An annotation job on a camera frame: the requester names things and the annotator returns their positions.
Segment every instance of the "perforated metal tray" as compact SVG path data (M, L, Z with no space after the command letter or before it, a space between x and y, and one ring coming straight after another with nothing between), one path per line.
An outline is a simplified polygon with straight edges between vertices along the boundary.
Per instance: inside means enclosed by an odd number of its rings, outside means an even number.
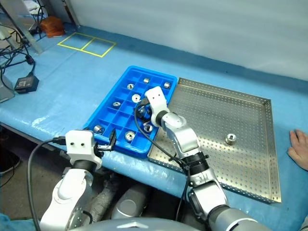
M267 203L281 202L269 99L180 78L169 108L194 129L224 188ZM237 136L232 146L225 142L229 133ZM156 141L175 152L162 129ZM148 158L181 171L156 147Z

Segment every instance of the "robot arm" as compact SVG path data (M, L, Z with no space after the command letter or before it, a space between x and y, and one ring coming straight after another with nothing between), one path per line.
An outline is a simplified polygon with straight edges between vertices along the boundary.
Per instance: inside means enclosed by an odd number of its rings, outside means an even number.
M177 157L189 167L189 202L198 219L208 222L213 231L268 231L242 211L230 208L227 197L212 168L207 164L200 142L185 118L171 113L160 87L149 89L145 96L149 101L151 122L167 133L173 141Z
M44 213L40 228L43 231L64 231L81 226L82 213L92 196L93 173L102 166L103 151L111 151L116 142L115 130L109 145L97 145L88 130L66 133L67 154L72 168L53 189L51 204Z

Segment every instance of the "floor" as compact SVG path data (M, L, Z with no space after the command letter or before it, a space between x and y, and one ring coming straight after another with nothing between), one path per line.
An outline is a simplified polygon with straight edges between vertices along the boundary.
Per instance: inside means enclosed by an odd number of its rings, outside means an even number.
M35 143L10 132L2 131L2 146L13 151L21 158L20 164L15 169L11 180L0 189L0 212L8 215L11 219L30 218L27 187L26 170L27 159L31 150L36 146ZM63 166L68 161L59 158L58 152L48 149L41 149L33 165L33 195L35 198L35 208L38 217L42 217L51 201L51 194L55 184L61 179ZM0 179L1 184L12 175L13 171L5 173Z
M27 162L22 161L16 168L15 175L1 189L1 213L11 219L29 219L29 209L26 192ZM33 168L33 195L35 208L39 218L42 217L51 201L51 194L55 184L61 179L61 174L35 165ZM1 182L6 182L12 172L6 173Z

